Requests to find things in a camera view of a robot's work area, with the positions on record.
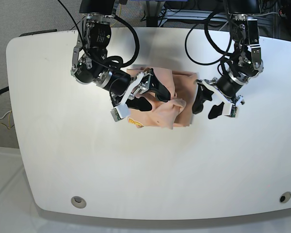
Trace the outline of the peach orange T-shirt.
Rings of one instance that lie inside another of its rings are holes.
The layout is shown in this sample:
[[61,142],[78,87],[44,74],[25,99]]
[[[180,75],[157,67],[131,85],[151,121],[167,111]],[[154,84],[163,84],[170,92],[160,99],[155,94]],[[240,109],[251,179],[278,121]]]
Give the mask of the peach orange T-shirt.
[[128,123],[137,128],[161,127],[188,127],[192,121],[192,106],[197,94],[198,76],[194,72],[176,71],[154,67],[154,74],[168,89],[171,99],[168,102],[158,101],[153,93],[138,94],[137,100],[146,100],[152,110],[142,112],[131,109]]

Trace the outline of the left table grommet hole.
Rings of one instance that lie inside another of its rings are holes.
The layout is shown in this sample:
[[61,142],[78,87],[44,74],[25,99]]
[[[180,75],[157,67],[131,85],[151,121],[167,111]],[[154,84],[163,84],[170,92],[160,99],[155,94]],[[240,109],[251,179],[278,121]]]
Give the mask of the left table grommet hole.
[[83,209],[86,207],[86,201],[78,196],[74,196],[71,198],[71,204],[78,209]]

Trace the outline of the right table grommet hole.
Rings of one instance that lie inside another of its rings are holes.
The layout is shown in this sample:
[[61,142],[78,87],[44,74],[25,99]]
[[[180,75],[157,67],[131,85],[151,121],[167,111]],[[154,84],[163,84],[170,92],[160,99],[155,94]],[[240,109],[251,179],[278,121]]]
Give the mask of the right table grommet hole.
[[287,203],[290,199],[291,199],[291,192],[285,192],[280,196],[279,202]]

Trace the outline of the aluminium frame rail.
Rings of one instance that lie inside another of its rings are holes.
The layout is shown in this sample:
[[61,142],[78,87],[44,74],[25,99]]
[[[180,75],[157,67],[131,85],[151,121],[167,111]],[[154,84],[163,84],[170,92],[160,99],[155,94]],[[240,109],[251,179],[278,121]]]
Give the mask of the aluminium frame rail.
[[158,18],[157,26],[162,27],[166,22],[194,24],[208,18],[212,11],[165,9]]

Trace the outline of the table grommet hole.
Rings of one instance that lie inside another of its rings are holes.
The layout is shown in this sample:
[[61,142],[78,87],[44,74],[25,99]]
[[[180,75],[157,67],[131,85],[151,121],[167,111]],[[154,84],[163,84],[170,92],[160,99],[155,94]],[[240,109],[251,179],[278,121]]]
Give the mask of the table grommet hole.
[[83,209],[86,207],[86,201],[78,196],[74,196],[71,198],[71,204],[78,209]]
[[279,202],[287,203],[290,199],[291,199],[291,192],[285,192],[280,196]]

